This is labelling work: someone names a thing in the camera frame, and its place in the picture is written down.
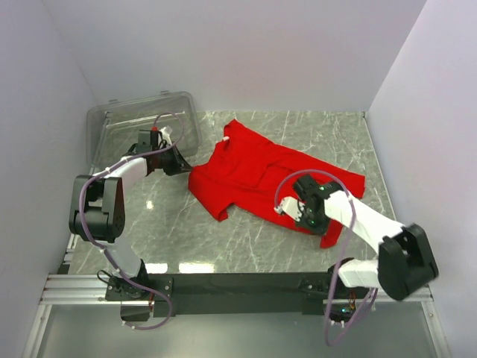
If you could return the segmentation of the red t shirt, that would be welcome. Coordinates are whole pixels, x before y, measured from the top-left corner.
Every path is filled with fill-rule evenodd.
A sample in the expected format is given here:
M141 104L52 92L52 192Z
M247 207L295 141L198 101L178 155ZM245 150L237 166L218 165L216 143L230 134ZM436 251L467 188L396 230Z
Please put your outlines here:
M357 198L365 191L365 177L338 168L302 152L278 145L237 120L224 126L224 138L215 145L209 161L193 168L188 188L210 215L221 222L231 205L261 219L299 231L289 216L274 210L274 196L293 196L292 182L281 184L288 175L312 170L318 183L332 176L341 180Z

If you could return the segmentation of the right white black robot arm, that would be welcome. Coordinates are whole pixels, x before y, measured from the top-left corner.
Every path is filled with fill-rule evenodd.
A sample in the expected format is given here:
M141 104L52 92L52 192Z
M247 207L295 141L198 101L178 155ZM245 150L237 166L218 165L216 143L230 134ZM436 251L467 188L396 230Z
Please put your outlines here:
M337 222L350 229L375 252L372 260L341 260L338 272L327 279L329 293L337 298L355 287L382 289L402 301L439 275L424 229L404 225L378 213L335 181L319 184L311 175L298 178L295 196L285 197L279 208L297 227L324 236Z

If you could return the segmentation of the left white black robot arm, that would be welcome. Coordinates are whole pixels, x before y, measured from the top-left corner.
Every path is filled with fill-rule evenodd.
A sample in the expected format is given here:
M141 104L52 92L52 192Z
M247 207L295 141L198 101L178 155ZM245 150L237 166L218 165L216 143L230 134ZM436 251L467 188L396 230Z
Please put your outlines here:
M110 289L133 300L149 294L152 285L144 261L121 237L126 222L124 197L127 189L156 170L168 176L192 170L171 134L169 126L141 130L137 143L120 161L74 180L69 229L108 259L113 267L107 281Z

